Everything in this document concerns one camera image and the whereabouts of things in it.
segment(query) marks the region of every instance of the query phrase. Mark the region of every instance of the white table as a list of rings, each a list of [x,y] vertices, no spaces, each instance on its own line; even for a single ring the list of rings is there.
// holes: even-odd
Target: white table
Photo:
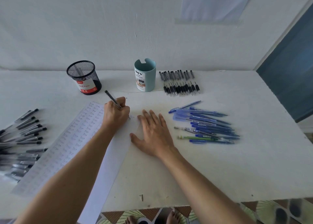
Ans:
[[[0,71],[0,127],[29,109],[48,127],[49,146],[88,101],[105,103],[104,90],[125,96],[135,113],[161,112],[182,155],[232,200],[256,201],[313,196],[313,145],[255,71],[195,71],[201,94],[166,96],[157,72],[155,91],[140,92],[133,71],[97,71],[102,90],[81,94],[64,71]],[[188,126],[167,112],[203,100],[199,108],[229,116],[241,139],[235,145],[191,145],[176,139],[189,135],[174,130]],[[0,180],[0,219],[16,217],[29,202],[10,194],[13,185]],[[166,168],[155,158],[131,146],[103,211],[188,205]]]

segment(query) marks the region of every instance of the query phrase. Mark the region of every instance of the paper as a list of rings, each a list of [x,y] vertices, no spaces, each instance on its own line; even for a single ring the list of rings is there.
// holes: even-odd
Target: paper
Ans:
[[[49,178],[67,164],[97,132],[102,124],[103,114],[103,105],[89,103],[14,187],[12,193],[24,197],[37,194]],[[138,119],[132,115],[130,118],[116,133],[106,150],[96,182],[78,219],[81,224],[97,221],[131,144],[129,134],[136,132],[139,127]]]
[[[233,22],[239,20],[248,0],[182,0],[181,19]]]

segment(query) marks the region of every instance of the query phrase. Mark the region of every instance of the diy label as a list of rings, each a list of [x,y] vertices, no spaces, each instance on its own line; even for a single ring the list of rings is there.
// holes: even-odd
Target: diy label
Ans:
[[[136,83],[137,83],[137,88],[141,91],[146,91],[146,74],[143,72],[138,72],[135,69],[135,75],[136,75]]]
[[[74,80],[77,87],[80,89],[83,93],[92,93],[97,90],[96,85],[92,79],[87,80]]]

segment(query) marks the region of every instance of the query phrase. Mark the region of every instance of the mesh pen cup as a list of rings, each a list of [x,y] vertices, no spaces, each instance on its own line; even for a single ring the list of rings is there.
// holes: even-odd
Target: mesh pen cup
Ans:
[[[71,64],[66,73],[72,77],[80,92],[94,95],[101,90],[101,83],[96,73],[96,66],[91,61],[78,61]]]

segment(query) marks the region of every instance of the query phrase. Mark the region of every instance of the forearm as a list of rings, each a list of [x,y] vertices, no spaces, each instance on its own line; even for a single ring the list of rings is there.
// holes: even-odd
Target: forearm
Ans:
[[[202,224],[247,224],[252,220],[175,149],[160,156]]]
[[[78,154],[43,186],[15,223],[76,223],[113,135],[114,131],[109,127],[100,128]]]

